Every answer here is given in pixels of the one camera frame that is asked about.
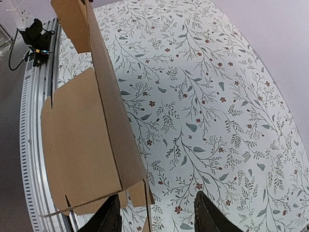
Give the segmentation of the brown cardboard box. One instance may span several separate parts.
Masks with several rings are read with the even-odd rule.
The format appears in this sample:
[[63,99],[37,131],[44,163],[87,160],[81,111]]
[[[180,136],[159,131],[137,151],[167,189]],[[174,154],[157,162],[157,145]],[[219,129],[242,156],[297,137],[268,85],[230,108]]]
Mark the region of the brown cardboard box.
[[151,231],[154,203],[115,71],[88,0],[53,0],[61,27],[86,69],[48,97],[41,129],[46,174],[56,215],[92,214],[118,194],[120,208],[145,206]]

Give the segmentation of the white floral table cloth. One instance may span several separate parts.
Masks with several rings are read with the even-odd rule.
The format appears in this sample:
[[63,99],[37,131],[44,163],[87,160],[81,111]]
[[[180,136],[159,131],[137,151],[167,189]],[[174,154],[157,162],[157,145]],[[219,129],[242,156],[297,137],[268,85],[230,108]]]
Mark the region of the white floral table cloth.
[[210,0],[94,9],[155,204],[155,232],[192,232],[203,191],[245,232],[309,226],[309,161],[269,72]]

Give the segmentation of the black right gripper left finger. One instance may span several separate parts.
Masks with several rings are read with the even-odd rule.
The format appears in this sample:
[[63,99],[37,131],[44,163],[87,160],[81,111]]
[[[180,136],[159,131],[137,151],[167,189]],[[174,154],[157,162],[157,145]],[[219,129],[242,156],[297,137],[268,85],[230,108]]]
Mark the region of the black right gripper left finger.
[[78,232],[120,232],[122,217],[118,194],[110,196]]

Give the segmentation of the aluminium front rail frame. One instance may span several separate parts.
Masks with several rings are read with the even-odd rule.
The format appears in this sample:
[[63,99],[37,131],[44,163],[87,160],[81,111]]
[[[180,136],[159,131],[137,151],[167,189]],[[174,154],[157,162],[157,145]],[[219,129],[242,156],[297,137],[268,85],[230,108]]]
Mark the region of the aluminium front rail frame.
[[34,67],[34,56],[26,62],[20,103],[19,144],[21,173],[28,214],[33,232],[75,232],[78,230],[73,214],[69,216],[44,215],[56,211],[46,176],[42,150],[41,110],[45,99],[58,86],[58,54],[61,26],[55,18],[43,27],[55,32],[52,35],[48,61]]

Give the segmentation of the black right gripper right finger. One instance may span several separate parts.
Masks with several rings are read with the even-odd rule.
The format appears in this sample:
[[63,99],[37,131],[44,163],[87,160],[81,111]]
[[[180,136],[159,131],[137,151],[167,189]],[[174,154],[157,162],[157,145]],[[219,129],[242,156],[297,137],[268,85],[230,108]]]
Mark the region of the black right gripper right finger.
[[195,232],[241,232],[224,214],[212,203],[202,191],[198,191],[195,201]]

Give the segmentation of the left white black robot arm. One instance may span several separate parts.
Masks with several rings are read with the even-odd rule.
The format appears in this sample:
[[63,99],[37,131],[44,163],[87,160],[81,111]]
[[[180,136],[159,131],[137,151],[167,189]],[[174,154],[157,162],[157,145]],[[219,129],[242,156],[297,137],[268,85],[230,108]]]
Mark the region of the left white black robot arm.
[[17,30],[26,45],[34,56],[33,67],[39,67],[46,64],[49,55],[53,53],[50,49],[52,36],[55,35],[54,30],[46,30],[43,28],[42,22],[35,18],[31,26],[25,30]]

